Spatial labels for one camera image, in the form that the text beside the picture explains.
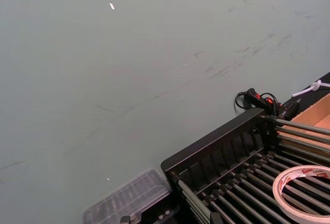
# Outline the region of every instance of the metal rod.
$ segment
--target metal rod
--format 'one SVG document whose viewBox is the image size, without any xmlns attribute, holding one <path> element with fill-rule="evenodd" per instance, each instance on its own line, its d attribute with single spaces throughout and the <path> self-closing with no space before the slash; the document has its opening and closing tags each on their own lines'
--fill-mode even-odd
<svg viewBox="0 0 330 224">
<path fill-rule="evenodd" d="M 230 202 L 228 202 L 223 196 L 218 196 L 218 199 L 223 205 L 225 205 L 228 209 L 233 211 L 241 221 L 243 221 L 244 223 L 253 224 L 237 208 L 235 208 Z"/>
<path fill-rule="evenodd" d="M 318 142 L 321 142 L 321 143 L 324 143 L 324 144 L 330 144 L 329 139 L 325 139 L 325 138 L 322 138 L 322 137 L 309 135 L 309 134 L 297 132 L 297 131 L 294 131 L 294 130 L 285 129 L 283 127 L 277 127 L 276 130 L 280 131 L 280 132 L 283 132 L 283 133 L 286 133 L 286 134 L 289 134 L 289 135 L 295 135 L 295 136 L 299 136 L 299 137 L 302 137 L 302 138 L 318 141 Z"/>
<path fill-rule="evenodd" d="M 296 161 L 293 161 L 293 160 L 291 160 L 291 159 L 289 159 L 289 158 L 285 158 L 285 157 L 283 157 L 283 156 L 280 156 L 280 155 L 278 155 L 278 154 L 275 155 L 275 158 L 278 158 L 278 159 L 280 159 L 281 161 L 287 162 L 287 163 L 292 164 L 292 165 L 294 165 L 294 166 L 302 166 L 302 165 L 303 165 L 303 164 L 300 164 L 300 163 L 298 163 L 298 162 L 296 162 Z"/>
<path fill-rule="evenodd" d="M 323 134 L 323 135 L 330 135 L 330 130 L 322 129 L 320 127 L 304 125 L 301 123 L 286 121 L 286 120 L 277 119 L 277 118 L 275 119 L 275 121 L 276 121 L 276 124 L 284 124 L 286 126 L 297 127 L 298 129 L 302 129 L 302 130 L 308 130 L 308 131 L 312 131 L 312 132 Z"/>
<path fill-rule="evenodd" d="M 301 203 L 298 200 L 295 200 L 293 197 L 290 197 L 289 195 L 282 192 L 282 197 L 288 201 L 291 202 L 291 204 L 295 205 L 296 207 L 300 208 L 302 211 L 305 211 L 306 213 L 313 214 L 313 215 L 320 215 L 320 213 L 316 212 L 315 210 L 312 210 L 310 207 L 307 207 L 305 204 Z"/>
<path fill-rule="evenodd" d="M 279 159 L 282 159 L 282 160 L 286 160 L 286 162 L 291 163 L 291 164 L 293 164 L 293 165 L 295 165 L 295 166 L 301 166 L 301 165 L 302 165 L 302 164 L 300 164 L 300 163 L 298 163 L 298 162 L 292 161 L 292 160 L 290 160 L 290 159 L 288 159 L 288 158 L 284 158 L 284 157 L 282 157 L 282 156 L 280 156 L 280 155 L 275 155 L 275 157 L 277 157 L 277 158 L 279 158 Z M 290 167 L 288 167 L 288 166 L 286 166 L 286 165 L 283 165 L 283 164 L 281 164 L 281 163 L 279 163 L 279 162 L 274 161 L 273 159 L 269 159 L 269 162 L 270 162 L 270 163 L 273 163 L 273 164 L 275 164 L 275 165 L 277 165 L 277 166 L 279 166 L 279 167 L 282 167 L 282 168 L 284 168 L 285 170 L 290 168 Z M 324 188 L 327 188 L 327 189 L 330 190 L 330 185 L 327 184 L 327 183 L 324 183 L 324 182 L 321 181 L 321 180 L 318 180 L 318 179 L 313 178 L 313 177 L 306 177 L 305 179 L 308 180 L 308 181 L 311 181 L 311 182 L 313 182 L 313 183 L 315 183 L 315 184 L 321 185 L 321 186 L 323 186 Z"/>
<path fill-rule="evenodd" d="M 195 202 L 193 202 L 189 196 L 187 196 L 187 194 L 183 191 L 184 196 L 186 197 L 186 201 L 189 203 L 189 205 L 194 208 L 194 210 L 198 213 L 198 215 L 205 220 L 206 222 L 209 222 L 209 218 L 207 218 L 207 216 L 205 216 L 205 214 L 202 211 L 199 211 L 200 208 L 196 205 Z"/>
<path fill-rule="evenodd" d="M 293 180 L 293 182 L 297 185 L 299 185 L 300 187 L 303 187 L 305 188 L 306 190 L 309 190 L 310 192 L 313 192 L 314 194 L 320 196 L 320 197 L 323 197 L 324 199 L 328 199 L 330 200 L 330 195 L 319 190 L 319 189 L 316 189 L 315 187 L 309 185 L 309 184 L 306 184 L 300 180 Z"/>
<path fill-rule="evenodd" d="M 221 208 L 219 208 L 215 202 L 211 201 L 210 204 L 228 224 L 235 224 L 235 222 Z"/>
<path fill-rule="evenodd" d="M 271 191 L 271 192 L 273 191 L 272 186 L 271 186 L 270 184 L 266 183 L 264 180 L 262 180 L 262 179 L 260 179 L 260 178 L 258 178 L 258 177 L 256 177 L 256 176 L 254 176 L 254 175 L 251 174 L 251 173 L 249 173 L 247 176 L 248 176 L 250 179 L 252 179 L 253 181 L 255 181 L 256 183 L 260 184 L 262 187 L 268 189 L 268 190 Z"/>
<path fill-rule="evenodd" d="M 285 153 L 285 154 L 287 154 L 287 155 L 289 155 L 289 156 L 292 156 L 292 157 L 294 157 L 294 158 L 297 158 L 297 159 L 301 159 L 302 161 L 305 161 L 307 164 L 310 164 L 310 165 L 322 166 L 321 164 L 316 163 L 316 162 L 314 162 L 314 161 L 311 161 L 310 159 L 301 158 L 300 156 L 295 155 L 295 154 L 293 154 L 293 153 L 289 153 L 289 152 L 287 152 L 287 151 L 282 151 L 282 153 Z"/>
<path fill-rule="evenodd" d="M 275 178 L 273 176 L 270 176 L 269 174 L 265 173 L 264 171 L 261 171 L 259 169 L 255 169 L 256 173 L 258 173 L 259 175 L 265 177 L 266 179 L 274 182 Z"/>
<path fill-rule="evenodd" d="M 321 185 L 322 187 L 324 187 L 324 188 L 330 190 L 330 185 L 327 184 L 327 183 L 324 183 L 324 182 L 321 181 L 321 180 L 318 180 L 318 179 L 313 178 L 313 177 L 308 177 L 308 178 L 305 178 L 305 179 L 307 179 L 307 180 L 309 180 L 309 181 L 311 181 L 311 182 L 313 182 L 313 183 L 316 183 L 316 184 L 318 184 L 318 185 Z"/>
<path fill-rule="evenodd" d="M 279 170 L 276 170 L 273 167 L 270 167 L 266 164 L 262 164 L 261 166 L 264 167 L 264 169 L 267 169 L 267 170 L 271 171 L 274 174 L 280 174 L 281 173 Z"/>
<path fill-rule="evenodd" d="M 283 143 L 279 143 L 279 145 L 283 148 L 287 148 L 287 149 L 290 149 L 292 151 L 295 151 L 295 152 L 298 152 L 300 154 L 304 154 L 304 155 L 307 155 L 307 156 L 311 156 L 311 157 L 314 157 L 316 159 L 320 159 L 320 160 L 323 160 L 325 162 L 328 162 L 330 163 L 330 159 L 328 159 L 327 157 L 325 156 L 322 156 L 322 155 L 318 155 L 318 154 L 315 154 L 315 153 L 311 153 L 311 152 L 308 152 L 306 150 L 303 150 L 303 149 L 299 149 L 299 148 L 295 148 L 293 146 L 290 146 L 290 145 L 287 145 L 287 144 L 283 144 Z"/>
<path fill-rule="evenodd" d="M 271 163 L 271 164 L 273 164 L 273 165 L 276 165 L 276 166 L 278 166 L 278 167 L 281 167 L 282 169 L 284 169 L 284 170 L 287 170 L 287 169 L 289 169 L 290 167 L 289 166 L 286 166 L 286 165 L 283 165 L 283 164 L 281 164 L 280 162 L 277 162 L 277 161 L 275 161 L 275 160 L 273 160 L 273 159 L 269 159 L 269 162 Z"/>
<path fill-rule="evenodd" d="M 267 195 L 265 192 L 263 192 L 262 190 L 258 189 L 256 186 L 254 186 L 253 184 L 249 183 L 248 181 L 246 181 L 245 179 L 241 180 L 242 184 L 244 184 L 246 187 L 248 187 L 250 190 L 258 193 L 260 196 L 262 196 L 263 198 L 267 199 L 269 202 L 273 203 L 275 206 L 278 206 L 276 200 L 272 197 L 270 197 L 269 195 Z"/>
<path fill-rule="evenodd" d="M 202 224 L 209 224 L 209 222 L 205 221 L 201 216 L 198 211 L 196 211 L 192 206 L 190 206 L 191 212 L 194 214 L 195 218 Z"/>
<path fill-rule="evenodd" d="M 298 189 L 295 189 L 293 188 L 292 186 L 290 185 L 286 185 L 285 186 L 289 191 L 293 192 L 295 195 L 297 196 L 300 196 L 304 199 L 306 199 L 307 201 L 309 201 L 310 203 L 314 204 L 315 206 L 321 208 L 322 210 L 326 211 L 327 214 L 330 214 L 330 207 L 316 199 L 314 199 L 313 197 L 310 197 L 309 195 L 301 192 L 300 190 Z"/>
<path fill-rule="evenodd" d="M 269 179 L 269 180 L 272 179 L 271 181 L 274 182 L 274 180 L 275 180 L 274 177 L 272 177 L 272 176 L 268 175 L 267 173 L 265 173 L 265 172 L 263 172 L 263 171 L 260 171 L 260 170 L 258 170 L 258 169 L 256 169 L 255 171 L 256 171 L 258 174 L 262 175 L 263 177 L 265 177 L 265 178 L 267 178 L 267 179 Z M 296 189 L 296 188 L 294 188 L 294 187 L 292 187 L 292 186 L 290 186 L 290 185 L 286 185 L 286 189 L 287 189 L 288 191 L 290 191 L 290 192 L 292 192 L 292 193 L 294 193 L 294 194 L 296 194 L 296 195 L 298 195 L 298 196 L 300 196 L 300 197 L 306 199 L 307 201 L 309 201 L 309 202 L 311 202 L 312 204 L 314 204 L 314 205 L 320 207 L 321 209 L 323 209 L 323 210 L 325 210 L 325 211 L 327 211 L 327 212 L 328 212 L 328 210 L 330 211 L 330 207 L 329 207 L 329 206 L 327 206 L 327 205 L 323 204 L 322 202 L 320 202 L 320 201 L 314 199 L 313 197 L 310 197 L 309 195 L 303 193 L 302 191 L 300 191 L 300 190 L 298 190 L 298 189 Z"/>
<path fill-rule="evenodd" d="M 323 151 L 325 153 L 328 153 L 330 155 L 330 149 L 328 149 L 328 148 L 324 148 L 324 147 L 321 147 L 321 146 L 318 146 L 318 145 L 314 145 L 314 144 L 309 144 L 309 143 L 306 143 L 304 141 L 297 140 L 297 139 L 294 139 L 294 138 L 290 138 L 290 137 L 287 137 L 287 136 L 284 136 L 284 135 L 278 135 L 277 137 L 279 139 L 287 140 L 287 141 L 290 141 L 290 142 L 293 142 L 293 143 L 296 143 L 296 144 L 300 144 L 300 145 L 306 146 L 308 148 L 313 148 L 313 149 L 316 149 L 316 150 L 321 150 L 321 151 Z"/>
<path fill-rule="evenodd" d="M 270 192 L 272 192 L 272 186 L 269 185 L 268 183 L 266 183 L 265 181 L 263 181 L 262 179 L 257 178 L 253 174 L 248 174 L 247 176 L 251 180 L 256 182 L 257 184 L 261 185 L 262 187 L 264 187 L 264 188 L 268 189 Z M 315 214 L 315 215 L 319 214 L 318 212 L 312 210 L 311 208 L 307 207 L 300 201 L 295 200 L 294 198 L 290 197 L 288 194 L 285 194 L 284 192 L 282 192 L 282 196 L 285 200 L 287 200 L 288 202 L 291 202 L 292 204 L 299 207 L 301 210 L 305 211 L 306 213 Z"/>
<path fill-rule="evenodd" d="M 196 205 L 201 209 L 205 216 L 210 219 L 211 211 L 201 202 L 201 200 L 191 191 L 191 189 L 182 181 L 178 181 L 178 185 L 185 191 L 185 193 L 191 198 L 191 200 L 196 203 Z"/>
<path fill-rule="evenodd" d="M 243 200 L 241 200 L 239 197 L 237 197 L 230 190 L 227 190 L 226 194 L 228 194 L 231 198 L 233 198 L 237 203 L 242 205 L 247 211 L 249 211 L 252 215 L 254 215 L 262 223 L 272 224 L 270 221 L 268 221 L 266 218 L 264 218 L 262 215 L 260 215 L 257 211 L 255 211 L 252 207 L 250 207 L 247 203 L 245 203 Z"/>
<path fill-rule="evenodd" d="M 261 201 L 259 201 L 257 198 L 252 196 L 250 193 L 248 193 L 246 190 L 242 189 L 238 185 L 234 185 L 234 188 L 244 195 L 246 198 L 250 199 L 252 202 L 256 203 L 260 208 L 262 208 L 264 211 L 268 212 L 271 216 L 273 216 L 275 219 L 279 220 L 281 223 L 284 224 L 291 224 L 289 221 L 287 221 L 285 218 L 283 218 L 281 215 L 279 215 L 277 212 L 273 211 L 268 206 L 264 205 Z"/>
</svg>

